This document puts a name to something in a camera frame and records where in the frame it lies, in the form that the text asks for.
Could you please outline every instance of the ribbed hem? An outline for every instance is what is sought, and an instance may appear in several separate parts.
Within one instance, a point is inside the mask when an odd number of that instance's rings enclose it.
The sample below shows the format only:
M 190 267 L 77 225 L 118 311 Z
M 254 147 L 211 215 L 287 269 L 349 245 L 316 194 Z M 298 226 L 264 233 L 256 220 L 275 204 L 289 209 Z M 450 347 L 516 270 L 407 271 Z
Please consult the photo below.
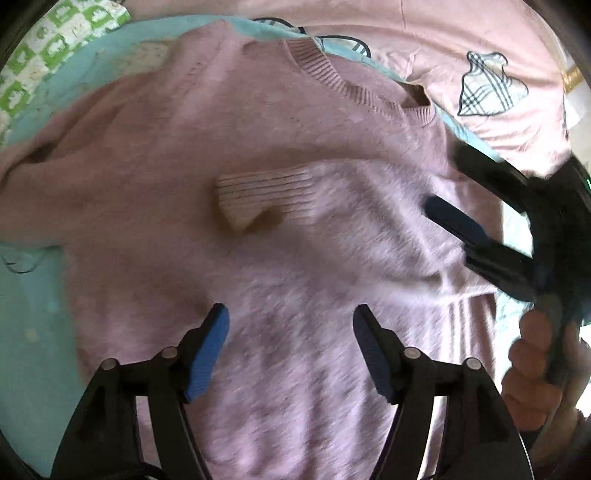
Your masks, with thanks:
M 265 212 L 297 223 L 310 223 L 314 180 L 307 166 L 260 173 L 220 175 L 216 194 L 220 210 L 235 231 L 243 232 Z
M 435 107 L 432 102 L 425 106 L 402 108 L 399 104 L 383 99 L 367 88 L 347 82 L 339 75 L 313 38 L 298 38 L 287 40 L 285 43 L 304 72 L 358 105 L 363 105 L 387 118 L 397 118 L 405 123 L 416 122 L 422 127 L 435 117 Z

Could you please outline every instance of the green and white checkered fabric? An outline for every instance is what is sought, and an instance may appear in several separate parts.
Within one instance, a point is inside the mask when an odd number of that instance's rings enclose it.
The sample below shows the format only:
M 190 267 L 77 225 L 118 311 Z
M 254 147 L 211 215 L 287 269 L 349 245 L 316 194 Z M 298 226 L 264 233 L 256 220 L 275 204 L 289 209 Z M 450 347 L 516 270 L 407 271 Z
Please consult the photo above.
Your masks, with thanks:
M 0 72 L 0 145 L 48 75 L 76 50 L 130 20 L 111 0 L 60 0 L 27 32 Z

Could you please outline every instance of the sweater neckline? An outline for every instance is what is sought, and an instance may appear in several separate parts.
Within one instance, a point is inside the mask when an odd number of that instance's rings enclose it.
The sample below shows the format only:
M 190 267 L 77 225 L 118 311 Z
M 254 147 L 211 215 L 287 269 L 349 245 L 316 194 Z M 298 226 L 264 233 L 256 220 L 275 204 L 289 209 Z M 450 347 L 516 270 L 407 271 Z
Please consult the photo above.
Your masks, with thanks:
M 389 119 L 402 119 L 404 117 L 406 122 L 416 122 L 421 127 L 427 125 L 435 117 L 435 107 L 431 100 L 429 100 L 428 105 L 403 108 L 361 85 L 348 82 L 340 76 L 330 59 L 322 52 L 313 38 L 296 38 L 284 41 L 291 56 L 304 72 L 314 80 L 341 93 L 358 105 L 363 105 Z

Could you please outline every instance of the human hand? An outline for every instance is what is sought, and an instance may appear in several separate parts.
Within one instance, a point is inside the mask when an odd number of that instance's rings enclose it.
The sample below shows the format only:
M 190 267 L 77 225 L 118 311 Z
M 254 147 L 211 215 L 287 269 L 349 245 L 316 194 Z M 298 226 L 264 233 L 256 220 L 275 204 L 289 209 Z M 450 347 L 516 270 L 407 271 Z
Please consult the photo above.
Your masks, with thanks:
M 591 375 L 591 349 L 579 340 L 574 325 L 569 325 L 563 352 L 570 376 L 561 389 L 544 379 L 552 343 L 550 321 L 538 310 L 530 310 L 521 318 L 519 331 L 521 338 L 509 350 L 512 367 L 503 378 L 502 397 L 520 431 L 536 431 L 551 417 L 544 436 L 530 451 L 532 463 L 544 464 L 561 454 L 573 436 L 579 420 L 576 404 Z

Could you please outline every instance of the light blue sheet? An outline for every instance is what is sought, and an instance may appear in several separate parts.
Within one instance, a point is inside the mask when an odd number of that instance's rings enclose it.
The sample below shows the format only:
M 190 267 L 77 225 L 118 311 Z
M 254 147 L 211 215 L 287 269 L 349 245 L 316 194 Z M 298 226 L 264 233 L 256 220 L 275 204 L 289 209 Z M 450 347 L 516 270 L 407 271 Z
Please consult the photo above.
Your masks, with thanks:
M 220 17 L 191 15 L 125 25 L 76 53 L 47 79 L 25 112 L 12 124 L 9 144 L 35 135 L 55 112 L 121 74 L 118 61 L 143 41 L 176 38 Z M 239 33 L 261 41 L 296 38 L 280 27 L 226 18 Z M 341 45 L 323 42 L 327 53 L 393 72 Z M 440 111 L 461 139 L 492 158 L 494 151 L 451 116 Z M 58 248 L 19 252 L 0 247 L 0 428 L 17 453 L 49 476 L 67 422 L 83 392 L 76 367 L 73 328 L 67 315 Z

